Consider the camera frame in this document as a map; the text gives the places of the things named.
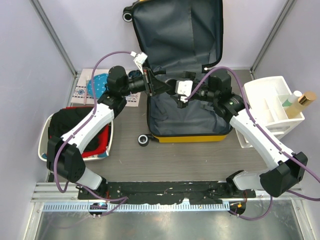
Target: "bottle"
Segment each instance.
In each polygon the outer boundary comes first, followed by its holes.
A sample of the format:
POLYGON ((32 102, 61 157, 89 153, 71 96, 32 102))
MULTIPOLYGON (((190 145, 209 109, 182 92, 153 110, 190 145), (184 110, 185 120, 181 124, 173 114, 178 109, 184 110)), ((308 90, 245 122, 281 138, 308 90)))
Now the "bottle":
POLYGON ((282 104, 282 107, 289 107, 302 96, 302 93, 300 91, 294 91, 287 100, 282 104))
POLYGON ((312 91, 307 91, 291 106, 289 106, 285 113, 289 119, 294 119, 299 113, 301 113, 307 106, 309 106, 314 100, 317 99, 317 95, 312 91))

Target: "desk organizer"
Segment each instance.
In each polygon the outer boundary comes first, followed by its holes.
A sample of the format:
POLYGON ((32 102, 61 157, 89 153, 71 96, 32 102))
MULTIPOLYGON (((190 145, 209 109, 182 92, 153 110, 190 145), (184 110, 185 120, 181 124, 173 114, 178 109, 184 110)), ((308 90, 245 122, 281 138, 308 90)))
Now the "desk organizer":
MULTIPOLYGON (((292 93, 283 76, 250 81, 243 86, 243 91, 252 108, 252 114, 278 139, 283 138, 305 120, 302 113, 296 118, 288 119, 285 112, 287 107, 282 107, 282 104, 292 93)), ((242 148, 252 147, 237 130, 236 134, 242 148)))

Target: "metal frame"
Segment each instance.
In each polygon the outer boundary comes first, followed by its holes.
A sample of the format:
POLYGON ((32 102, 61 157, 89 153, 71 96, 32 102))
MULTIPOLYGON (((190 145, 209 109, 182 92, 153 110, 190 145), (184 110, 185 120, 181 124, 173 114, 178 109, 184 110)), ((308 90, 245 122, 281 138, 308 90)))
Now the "metal frame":
POLYGON ((287 0, 286 3, 284 4, 280 15, 278 16, 278 18, 276 19, 268 37, 266 38, 258 56, 256 57, 252 67, 251 67, 251 72, 253 75, 255 75, 255 71, 257 70, 261 60, 263 59, 263 57, 265 56, 270 44, 272 43, 272 41, 274 40, 276 34, 278 33, 279 29, 281 28, 283 22, 285 21, 285 19, 287 18, 289 12, 291 11, 291 9, 293 8, 293 6, 295 5, 297 0, 287 0))
MULTIPOLYGON (((261 63, 264 55, 266 54, 269 46, 271 45, 273 39, 275 38, 276 34, 278 33, 279 29, 281 28, 284 20, 288 16, 290 10, 293 8, 296 0, 287 0, 284 4, 282 11, 280 15, 278 16, 277 20, 275 21, 267 39, 265 40, 257 58, 255 59, 253 65, 251 68, 233 68, 235 70, 243 70, 248 69, 250 70, 250 74, 252 79, 256 79, 255 71, 258 68, 259 64, 261 63)), ((54 30, 52 24, 50 23, 44 9, 42 8, 39 0, 30 0, 30 3, 34 7, 36 13, 38 14, 40 20, 42 21, 44 27, 46 28, 48 34, 50 35, 53 43, 57 47, 57 50, 60 52, 63 60, 65 61, 67 67, 69 68, 71 74, 74 77, 71 91, 70 91, 70 98, 68 99, 67 106, 70 106, 71 98, 73 90, 77 84, 77 81, 79 79, 79 74, 77 73, 72 61, 70 60, 65 48, 63 47, 63 44, 61 43, 56 31, 54 30)), ((36 233, 38 230, 39 225, 41 224, 41 216, 44 209, 44 206, 46 203, 61 203, 63 204, 80 204, 84 202, 97 202, 97 200, 78 200, 78 189, 76 189, 76 185, 71 183, 68 186, 68 190, 66 193, 61 194, 55 183, 52 182, 39 182, 36 184, 36 187, 34 189, 34 193, 31 199, 31 206, 32 211, 30 213, 30 217, 28 220, 28 226, 25 231, 24 239, 25 240, 34 240, 36 237, 36 233)), ((301 189, 299 187, 296 187, 296 192, 301 193, 301 189)), ((249 198, 248 201, 257 201, 257 200, 269 200, 270 196, 265 191, 256 191, 256 198, 249 198)), ((223 199, 224 201, 243 201, 243 198, 226 198, 223 199)), ((315 240, 315 233, 311 228, 311 221, 305 211, 304 202, 301 200, 301 198, 289 194, 284 193, 280 197, 275 198, 274 200, 291 200, 292 205, 295 210, 296 217, 298 219, 303 237, 308 240, 315 240)))
POLYGON ((43 26, 45 27, 48 34, 50 35, 54 45, 56 46, 56 48, 58 49, 59 53, 61 54, 63 60, 65 61, 66 65, 68 66, 71 74, 75 78, 77 76, 77 71, 76 71, 73 63, 71 62, 64 46, 62 45, 54 27, 50 23, 44 9, 42 8, 42 6, 39 2, 39 0, 30 0, 30 2, 32 4, 32 6, 34 7, 35 12, 38 14, 41 22, 43 23, 43 26))
MULTIPOLYGON (((65 182, 61 183, 62 188, 64 188, 65 184, 65 182)), ((298 185, 294 187, 294 190, 298 193, 302 193, 298 185)), ((79 190, 76 188, 76 184, 74 183, 70 183, 68 185, 68 189, 65 193, 60 193, 54 182, 38 182, 31 198, 30 204, 33 205, 33 209, 29 217, 24 240, 35 239, 38 227, 41 224, 41 216, 43 212, 88 212, 90 209, 89 203, 101 202, 97 199, 78 200, 78 192, 79 190)), ((256 191, 256 198, 248 198, 247 200, 268 201, 269 199, 270 196, 265 191, 260 190, 256 191)), ((301 198, 290 193, 284 193, 280 197, 274 198, 274 200, 291 200, 304 239, 316 239, 301 198)), ((206 205, 190 205, 187 199, 185 199, 182 204, 172 206, 124 204, 120 209, 117 209, 117 212, 227 211, 229 209, 229 202, 231 201, 244 201, 244 199, 224 198, 222 204, 206 205)))

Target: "blue fabric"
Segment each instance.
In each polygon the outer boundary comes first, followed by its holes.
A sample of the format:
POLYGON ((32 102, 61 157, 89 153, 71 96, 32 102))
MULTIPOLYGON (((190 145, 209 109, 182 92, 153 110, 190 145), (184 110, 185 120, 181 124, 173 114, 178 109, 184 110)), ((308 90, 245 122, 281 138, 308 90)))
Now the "blue fabric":
MULTIPOLYGON (((106 87, 105 85, 107 84, 107 79, 108 79, 108 75, 107 73, 102 73, 100 75, 94 76, 94 90, 95 90, 95 96, 96 98, 100 98, 102 96, 102 94, 105 92, 106 87)), ((90 96, 94 96, 93 92, 92 92, 92 84, 91 81, 89 81, 89 83, 86 86, 87 92, 90 96)))
POLYGON ((101 153, 101 154, 98 155, 98 158, 106 158, 106 157, 108 157, 106 152, 101 153))

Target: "suitcase lid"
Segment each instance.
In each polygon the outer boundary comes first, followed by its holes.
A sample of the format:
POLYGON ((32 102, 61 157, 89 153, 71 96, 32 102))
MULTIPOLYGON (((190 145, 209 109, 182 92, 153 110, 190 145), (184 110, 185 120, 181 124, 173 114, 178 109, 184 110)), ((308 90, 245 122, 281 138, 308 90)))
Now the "suitcase lid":
POLYGON ((141 50, 153 71, 206 73, 223 51, 222 0, 140 0, 131 7, 141 50))

